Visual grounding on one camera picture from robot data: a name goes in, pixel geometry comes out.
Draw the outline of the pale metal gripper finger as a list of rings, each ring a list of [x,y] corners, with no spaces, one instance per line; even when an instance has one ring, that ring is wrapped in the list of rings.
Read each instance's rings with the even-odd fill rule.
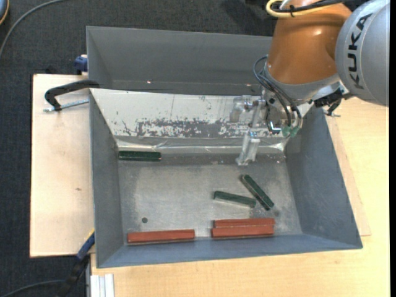
[[[236,159],[239,166],[245,166],[256,160],[257,150],[260,145],[260,138],[257,132],[247,131],[243,137],[242,151]]]
[[[251,97],[234,97],[233,107],[230,111],[230,121],[239,121],[242,113],[250,110]]]

